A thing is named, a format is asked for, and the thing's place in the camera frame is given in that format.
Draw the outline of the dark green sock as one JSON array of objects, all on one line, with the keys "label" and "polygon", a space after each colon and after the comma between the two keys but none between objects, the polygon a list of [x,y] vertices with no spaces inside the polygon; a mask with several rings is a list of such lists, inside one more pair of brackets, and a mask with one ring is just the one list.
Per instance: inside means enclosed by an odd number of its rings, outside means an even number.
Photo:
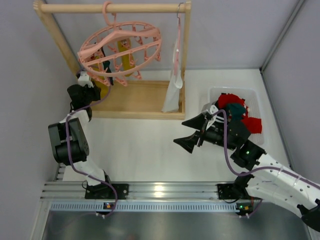
[{"label": "dark green sock", "polygon": [[[100,48],[100,50],[98,50],[96,53],[93,54],[92,56],[92,60],[98,60],[98,59],[101,59],[101,58],[104,58],[106,57],[106,54],[105,54],[105,51],[104,51],[104,48]],[[94,64],[92,66],[92,68],[95,70],[95,71],[100,71],[101,72],[101,68],[104,70],[104,72],[106,73],[111,73],[112,71],[110,70],[110,61],[109,60],[106,60],[106,61],[103,61],[102,63],[97,63],[97,64]],[[105,86],[113,86],[114,85],[114,81],[113,81],[113,78],[112,77],[105,77],[105,76],[101,76],[101,75],[94,75],[92,77],[92,79],[96,82],[96,85],[98,84],[103,84]]]},{"label": "dark green sock", "polygon": [[241,121],[247,113],[246,108],[240,103],[229,103],[226,105],[228,121]]}]

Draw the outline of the red sock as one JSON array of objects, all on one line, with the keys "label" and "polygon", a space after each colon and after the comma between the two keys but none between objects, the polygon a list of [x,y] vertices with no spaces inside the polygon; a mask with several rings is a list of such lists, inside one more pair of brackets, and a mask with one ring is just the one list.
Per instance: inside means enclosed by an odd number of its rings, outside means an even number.
[{"label": "red sock", "polygon": [[251,134],[261,134],[263,130],[262,120],[255,117],[246,117],[241,120]]},{"label": "red sock", "polygon": [[245,109],[243,116],[248,117],[248,107],[245,104],[245,99],[240,98],[239,96],[232,93],[222,93],[217,100],[218,108],[224,109],[228,104],[242,105]]}]

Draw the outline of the yellow sock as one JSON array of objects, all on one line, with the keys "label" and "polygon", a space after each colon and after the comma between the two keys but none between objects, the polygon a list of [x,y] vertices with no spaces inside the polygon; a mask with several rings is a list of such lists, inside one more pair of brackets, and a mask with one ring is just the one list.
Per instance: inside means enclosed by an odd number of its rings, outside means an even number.
[{"label": "yellow sock", "polygon": [[[131,49],[131,40],[129,38],[117,42],[118,51],[120,53]],[[134,57],[132,54],[121,56],[122,67],[124,71],[128,71],[135,67]]]},{"label": "yellow sock", "polygon": [[[101,66],[102,66],[101,63],[97,63],[92,65],[91,68],[94,71],[100,72]],[[90,73],[90,77],[91,77],[91,81],[94,82],[95,85],[100,88],[100,98],[101,99],[104,98],[108,92],[108,86],[104,85],[105,78],[103,76],[96,75],[93,73]]]}]

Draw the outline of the pink round clip hanger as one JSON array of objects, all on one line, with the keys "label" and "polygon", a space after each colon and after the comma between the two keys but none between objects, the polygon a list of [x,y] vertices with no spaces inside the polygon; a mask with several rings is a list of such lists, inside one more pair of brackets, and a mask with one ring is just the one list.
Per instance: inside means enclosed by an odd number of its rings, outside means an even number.
[{"label": "pink round clip hanger", "polygon": [[[141,69],[152,61],[161,60],[162,36],[158,27],[147,22],[110,20],[107,12],[107,7],[110,4],[110,1],[105,1],[102,6],[102,15],[106,26],[84,41],[77,53],[78,61],[89,76],[92,73],[98,76],[112,77],[114,83],[118,82],[127,86],[129,77],[141,80]],[[119,52],[117,43],[124,39],[130,39],[131,49]],[[100,48],[104,49],[105,57],[93,60],[93,55]],[[128,54],[132,54],[135,67],[124,71],[121,56]],[[100,68],[101,71],[95,71],[91,68],[92,65],[104,61],[110,61],[111,73],[104,72],[102,68]]]}]

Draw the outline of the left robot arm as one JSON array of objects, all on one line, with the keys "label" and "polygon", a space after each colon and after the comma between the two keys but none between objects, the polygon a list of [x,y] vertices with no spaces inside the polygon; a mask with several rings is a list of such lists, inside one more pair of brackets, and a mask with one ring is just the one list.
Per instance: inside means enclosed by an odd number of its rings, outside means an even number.
[{"label": "left robot arm", "polygon": [[118,194],[109,176],[90,158],[85,134],[93,115],[91,107],[103,100],[101,89],[95,83],[92,86],[74,84],[67,88],[67,93],[71,99],[68,115],[48,126],[53,157],[57,163],[70,166],[75,173],[85,177],[87,199],[117,200]]}]

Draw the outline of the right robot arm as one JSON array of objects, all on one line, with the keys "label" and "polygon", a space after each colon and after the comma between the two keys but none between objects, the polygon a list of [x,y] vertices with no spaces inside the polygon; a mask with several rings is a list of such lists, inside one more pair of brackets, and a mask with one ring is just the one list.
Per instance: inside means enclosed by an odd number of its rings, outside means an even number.
[{"label": "right robot arm", "polygon": [[298,216],[308,227],[320,230],[320,185],[274,159],[249,137],[240,120],[216,121],[215,114],[201,113],[182,125],[194,134],[174,139],[187,152],[204,142],[221,146],[229,170],[236,175],[232,188],[240,199],[266,200]]}]

